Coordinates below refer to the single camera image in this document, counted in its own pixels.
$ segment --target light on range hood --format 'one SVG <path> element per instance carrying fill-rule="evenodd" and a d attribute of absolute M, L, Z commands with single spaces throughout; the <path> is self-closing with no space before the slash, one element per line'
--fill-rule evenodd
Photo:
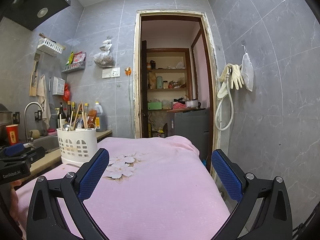
<path fill-rule="evenodd" d="M 45 16 L 47 14 L 47 12 L 48 12 L 48 8 L 47 7 L 42 8 L 37 13 L 38 18 L 41 18 L 41 17 Z"/>

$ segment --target wooden countertop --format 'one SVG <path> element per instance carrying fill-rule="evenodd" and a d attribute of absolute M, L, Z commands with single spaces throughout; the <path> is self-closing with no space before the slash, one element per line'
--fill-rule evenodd
<path fill-rule="evenodd" d="M 195 109 L 196 109 L 196 107 L 185 107 L 185 108 L 171 109 L 171 110 L 168 110 L 167 112 L 180 113 L 180 112 L 185 112 L 185 111 L 190 111 L 190 110 L 195 110 Z"/>
<path fill-rule="evenodd" d="M 97 140 L 101 140 L 102 138 L 107 137 L 111 133 L 112 133 L 112 130 L 106 130 L 105 132 L 96 132 Z M 29 177 L 21 179 L 21 181 L 23 182 L 29 179 L 30 177 L 49 168 L 51 165 L 59 162 L 60 160 L 61 160 L 60 149 L 47 153 L 42 159 L 31 164 L 31 168 L 30 168 L 31 175 Z"/>

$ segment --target green box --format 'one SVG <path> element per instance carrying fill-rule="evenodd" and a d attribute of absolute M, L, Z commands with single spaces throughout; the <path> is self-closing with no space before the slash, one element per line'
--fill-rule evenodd
<path fill-rule="evenodd" d="M 162 103 L 161 102 L 148 103 L 148 110 L 160 110 L 160 109 L 162 109 Z"/>

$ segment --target gray tile wall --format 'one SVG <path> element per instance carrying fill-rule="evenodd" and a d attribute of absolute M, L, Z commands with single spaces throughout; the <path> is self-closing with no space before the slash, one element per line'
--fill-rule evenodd
<path fill-rule="evenodd" d="M 304 0 L 208 1 L 226 62 L 241 64 L 244 44 L 254 67 L 253 92 L 232 92 L 228 156 L 284 178 L 296 227 L 320 200 L 320 25 Z"/>
<path fill-rule="evenodd" d="M 140 9 L 205 12 L 215 40 L 217 64 L 221 69 L 225 65 L 219 31 L 208 0 L 106 0 L 86 7 L 72 49 L 87 52 L 87 67 L 84 71 L 68 74 L 68 83 L 72 100 L 82 99 L 91 105 L 95 100 L 100 101 L 107 115 L 108 128 L 113 130 L 115 137 L 133 137 L 133 75 L 129 81 L 124 68 L 133 68 L 134 25 L 136 11 Z M 112 38 L 111 52 L 121 73 L 120 77 L 102 79 L 102 69 L 95 65 L 93 55 L 100 52 L 99 46 L 107 36 Z"/>
<path fill-rule="evenodd" d="M 67 80 L 67 75 L 61 75 L 61 67 L 65 65 L 73 43 L 76 29 L 83 12 L 83 6 L 78 0 L 72 0 L 71 6 L 47 19 L 35 30 L 30 31 L 21 25 L 3 18 L 0 22 L 0 103 L 10 111 L 20 112 L 19 137 L 24 139 L 23 112 L 27 103 L 38 101 L 38 97 L 29 96 L 31 72 L 33 70 L 33 58 L 35 52 L 41 55 L 38 64 L 38 79 L 45 74 L 47 92 L 49 89 L 49 77 L 60 77 Z M 62 54 L 52 57 L 36 49 L 40 39 L 39 33 L 50 37 L 54 41 L 66 46 Z M 52 113 L 59 107 L 60 96 L 50 96 Z M 37 106 L 28 109 L 28 129 L 41 129 L 42 124 L 36 125 L 34 112 Z"/>

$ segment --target white hose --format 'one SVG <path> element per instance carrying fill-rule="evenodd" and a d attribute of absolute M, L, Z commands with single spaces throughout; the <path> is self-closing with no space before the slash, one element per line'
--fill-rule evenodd
<path fill-rule="evenodd" d="M 230 104 L 231 104 L 231 117 L 230 117 L 229 123 L 227 124 L 227 126 L 226 126 L 225 128 L 220 128 L 220 127 L 218 127 L 217 117 L 218 117 L 219 109 L 220 109 L 221 104 L 222 104 L 222 101 L 223 101 L 223 99 L 221 99 L 221 101 L 219 102 L 218 107 L 217 107 L 216 115 L 215 115 L 215 117 L 214 117 L 214 124 L 216 125 L 216 128 L 217 128 L 219 131 L 224 131 L 224 130 L 226 130 L 226 129 L 231 125 L 231 122 L 232 122 L 232 119 L 233 119 L 233 102 L 232 102 L 232 98 L 231 98 L 231 94 L 230 94 L 230 87 L 229 87 L 229 86 L 230 86 L 230 85 L 229 85 L 229 77 L 227 77 L 227 91 L 228 91 L 229 100 L 230 100 Z"/>

